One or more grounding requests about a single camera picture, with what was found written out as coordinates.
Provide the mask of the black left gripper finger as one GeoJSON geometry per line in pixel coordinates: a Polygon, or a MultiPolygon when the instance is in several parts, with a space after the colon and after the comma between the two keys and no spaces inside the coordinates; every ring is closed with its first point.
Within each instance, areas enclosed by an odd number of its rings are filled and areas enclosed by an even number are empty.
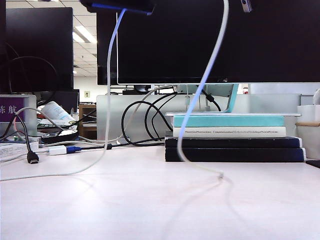
{"type": "Polygon", "coordinates": [[[155,8],[153,0],[80,0],[79,1],[91,13],[102,11],[122,11],[151,15],[155,8]]]}

